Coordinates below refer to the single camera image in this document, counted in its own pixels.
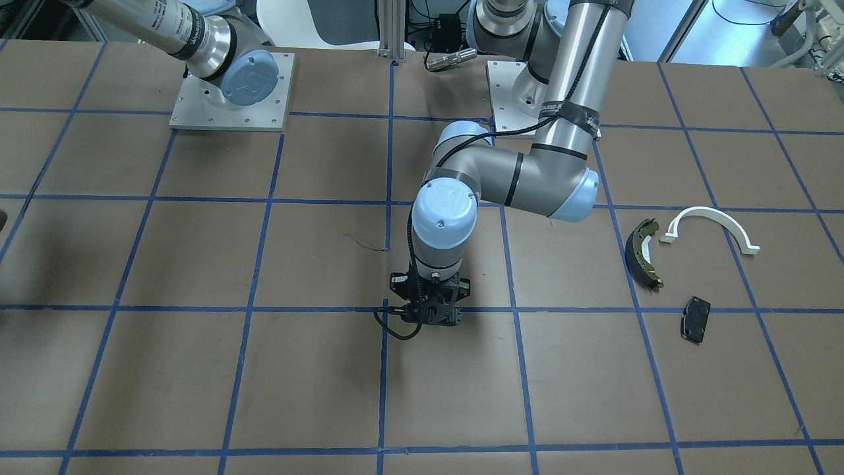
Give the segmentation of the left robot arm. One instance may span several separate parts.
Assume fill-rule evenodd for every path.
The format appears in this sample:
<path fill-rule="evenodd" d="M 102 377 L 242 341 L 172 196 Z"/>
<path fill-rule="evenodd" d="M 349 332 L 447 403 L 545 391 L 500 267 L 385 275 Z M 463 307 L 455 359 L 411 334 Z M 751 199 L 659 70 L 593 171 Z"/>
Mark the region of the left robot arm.
<path fill-rule="evenodd" d="M 533 84 L 518 98 L 533 125 L 486 130 L 453 121 L 441 132 L 409 210 L 409 270 L 390 276 L 397 315 L 418 329 L 456 327 L 471 283 L 460 276 L 480 201 L 581 222 L 597 198 L 587 166 L 632 1 L 470 1 L 466 40 L 480 52 L 519 59 Z"/>

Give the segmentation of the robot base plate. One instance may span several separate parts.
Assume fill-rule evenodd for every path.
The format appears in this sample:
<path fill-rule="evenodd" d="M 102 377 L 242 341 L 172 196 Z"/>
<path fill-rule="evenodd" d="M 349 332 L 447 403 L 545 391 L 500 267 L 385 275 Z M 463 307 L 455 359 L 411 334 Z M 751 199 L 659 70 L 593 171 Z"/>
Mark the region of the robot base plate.
<path fill-rule="evenodd" d="M 539 111 L 547 84 L 537 77 L 527 61 L 487 63 L 489 96 L 495 131 L 516 131 L 539 123 Z"/>
<path fill-rule="evenodd" d="M 250 106 L 224 98 L 220 88 L 192 75 L 183 79 L 169 126 L 193 131 L 283 132 L 289 117 L 296 56 L 293 52 L 270 52 L 278 66 L 277 84 L 269 95 Z"/>

